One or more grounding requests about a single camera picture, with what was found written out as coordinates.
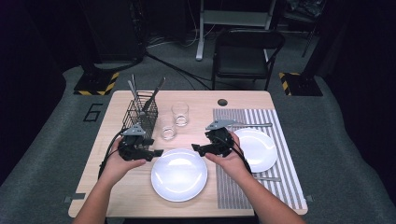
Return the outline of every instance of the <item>gray carpet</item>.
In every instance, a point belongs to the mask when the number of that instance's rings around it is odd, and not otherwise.
[[[308,223],[396,223],[396,209],[376,172],[361,158],[344,129],[338,104],[321,77],[316,81],[322,97],[287,96],[279,72],[302,72],[315,43],[305,58],[303,35],[285,34],[269,86],[290,153],[304,191],[308,196]],[[197,76],[210,78],[213,40],[205,43],[204,59],[195,61],[196,43],[178,43],[148,48],[148,52]],[[117,67],[121,64],[100,64]],[[163,90],[193,90],[175,70],[150,58],[120,72],[116,90],[128,90],[127,80],[134,73],[139,90],[153,90],[161,77]],[[0,223],[69,223],[72,196],[89,157],[92,144],[110,100],[107,96],[79,96],[73,88],[82,74],[79,67],[64,73],[67,87],[62,101],[30,146],[19,164],[0,188]],[[191,80],[196,90],[204,88]],[[245,90],[262,90],[263,80],[240,84]],[[219,90],[234,90],[224,84]],[[84,122],[92,104],[101,111],[97,121]],[[121,223],[111,218],[110,223]]]

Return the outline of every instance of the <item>cable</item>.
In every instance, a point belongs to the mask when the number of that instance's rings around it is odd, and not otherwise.
[[[236,144],[238,147],[239,147],[239,149],[241,149],[241,151],[242,151],[242,148],[233,140],[233,143],[234,144]],[[238,156],[239,156],[239,158],[241,158],[242,159],[242,161],[244,161],[246,158],[245,158],[245,155],[243,154],[243,152],[239,152],[236,148],[234,148],[234,147],[232,147],[232,150],[236,153],[236,154],[238,154]]]
[[[191,83],[181,72],[179,72],[179,71],[177,71],[177,72],[178,72],[182,77],[184,77],[184,79],[186,79],[186,80],[189,82],[189,84],[190,84],[190,86],[192,87],[192,89],[196,91],[196,89],[194,88],[194,86],[192,85],[192,83]]]
[[[115,67],[115,68],[98,68],[98,67],[96,67],[96,68],[101,71],[104,71],[104,72],[116,73],[116,72],[119,72],[119,71],[122,71],[122,70],[125,70],[128,68],[131,68],[131,67],[141,63],[142,61],[143,61],[143,58],[138,58],[138,59],[136,58],[136,59],[133,59],[131,63],[126,64],[124,66]]]
[[[223,0],[221,0],[220,9],[219,9],[219,10],[222,10],[222,4],[223,4]],[[210,30],[204,35],[204,37],[206,37],[207,35],[209,35],[210,32],[213,30],[213,28],[215,28],[215,26],[216,26],[216,24],[214,24],[214,25],[212,26],[212,28],[210,28]]]
[[[196,35],[193,39],[187,39],[186,41],[195,41],[196,40]],[[153,48],[153,47],[157,47],[160,45],[164,45],[164,44],[172,44],[172,43],[179,43],[180,41],[178,40],[172,40],[172,38],[165,38],[164,36],[159,36],[159,37],[153,37],[151,40],[148,41],[148,46],[147,48]]]
[[[192,22],[194,24],[195,38],[188,45],[183,45],[183,44],[180,43],[180,45],[183,46],[183,47],[191,46],[193,43],[195,43],[195,41],[197,40],[197,37],[198,37],[197,24],[196,24],[195,19],[194,19],[193,15],[192,15],[190,0],[187,1],[187,4],[189,5],[189,12],[190,12],[190,15],[191,15]]]
[[[189,73],[189,72],[186,72],[186,71],[184,71],[184,70],[182,70],[182,69],[180,69],[180,68],[178,68],[178,67],[176,67],[176,66],[174,66],[174,65],[172,65],[172,64],[170,64],[170,63],[167,63],[167,62],[165,62],[165,61],[163,61],[163,60],[161,60],[161,59],[159,59],[159,58],[157,58],[157,57],[155,57],[155,56],[149,54],[148,52],[146,52],[145,54],[146,54],[146,56],[148,56],[148,57],[150,57],[150,58],[152,58],[152,59],[154,59],[154,60],[156,60],[156,61],[158,61],[158,62],[160,62],[160,63],[163,63],[163,64],[165,64],[166,66],[168,66],[168,67],[170,67],[170,68],[173,68],[173,69],[177,70],[178,72],[181,72],[181,73],[184,74],[184,75],[187,75],[187,76],[189,76],[189,77],[192,77],[192,78],[195,79],[197,82],[201,83],[201,85],[203,85],[203,86],[206,87],[208,90],[210,90],[210,88],[209,88],[208,86],[206,86],[206,84],[205,84],[204,82],[202,82],[201,80],[199,80],[199,78],[202,79],[202,80],[209,80],[209,79],[203,78],[203,77],[198,77],[198,76],[193,75],[193,74],[191,74],[191,73]]]
[[[121,133],[125,132],[127,129],[122,129],[121,131],[119,131],[118,133],[116,133],[116,135],[114,135],[113,139],[110,142],[110,145],[108,145],[107,147],[107,151],[106,151],[106,155],[105,158],[103,159],[102,163],[100,164],[100,169],[99,169],[99,174],[98,174],[98,179],[100,178],[100,176],[102,175],[102,172],[105,170],[106,167],[106,163],[108,158],[116,151],[118,150],[114,150],[112,151],[110,154],[108,154],[111,150],[111,148],[113,147],[114,142],[116,141],[117,137],[119,137],[121,135]]]
[[[151,59],[154,59],[154,60],[156,60],[156,61],[158,61],[158,62],[160,62],[160,63],[165,64],[166,66],[168,66],[168,67],[170,67],[170,68],[175,69],[175,70],[176,70],[177,72],[179,72],[179,73],[182,73],[182,74],[184,74],[184,75],[186,75],[186,76],[189,76],[189,77],[195,79],[197,82],[199,82],[201,85],[203,85],[207,90],[210,90],[210,91],[212,90],[212,89],[210,89],[208,86],[206,86],[206,84],[205,84],[204,82],[201,81],[201,80],[204,80],[204,81],[211,81],[211,79],[209,79],[209,78],[204,78],[204,77],[198,77],[198,76],[196,76],[196,75],[194,75],[194,74],[192,74],[192,73],[186,72],[186,71],[184,71],[184,70],[182,70],[182,69],[180,69],[180,68],[178,68],[178,67],[176,67],[176,66],[174,66],[174,65],[172,65],[172,64],[170,64],[170,63],[167,63],[167,62],[165,62],[165,61],[163,61],[163,60],[161,60],[161,59],[155,57],[155,56],[152,55],[152,54],[149,54],[148,52],[145,52],[145,55],[148,56],[148,57],[150,57]],[[224,84],[224,85],[231,86],[231,87],[236,88],[236,89],[241,90],[241,91],[244,91],[244,89],[242,89],[242,88],[240,88],[240,87],[238,87],[238,86],[229,84],[229,83],[225,83],[225,82],[221,82],[221,81],[216,81],[216,82],[217,82],[217,83]]]

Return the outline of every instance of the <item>fork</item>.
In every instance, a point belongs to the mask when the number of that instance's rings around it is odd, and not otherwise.
[[[244,124],[244,123],[234,123],[228,126],[234,127],[272,127],[272,123],[262,123],[262,124]]]
[[[267,180],[267,181],[275,181],[275,182],[281,182],[282,179],[280,177],[254,177],[257,180]]]

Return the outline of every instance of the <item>yellow and black tape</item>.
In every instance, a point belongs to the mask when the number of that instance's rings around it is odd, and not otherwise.
[[[286,95],[291,95],[290,86],[288,84],[288,81],[286,80],[286,75],[299,76],[300,73],[279,73],[280,81],[282,82],[283,91],[285,91]]]
[[[111,77],[106,89],[103,91],[75,91],[74,94],[76,94],[76,95],[109,95],[111,93],[111,90],[113,90],[114,85],[116,84],[116,80],[119,77],[119,75],[120,75],[120,73],[114,74]]]

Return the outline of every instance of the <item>forearm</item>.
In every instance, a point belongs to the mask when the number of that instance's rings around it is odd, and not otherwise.
[[[251,175],[237,180],[262,223],[304,223],[291,208],[281,202]]]
[[[104,223],[111,189],[112,185],[99,179],[73,223]]]

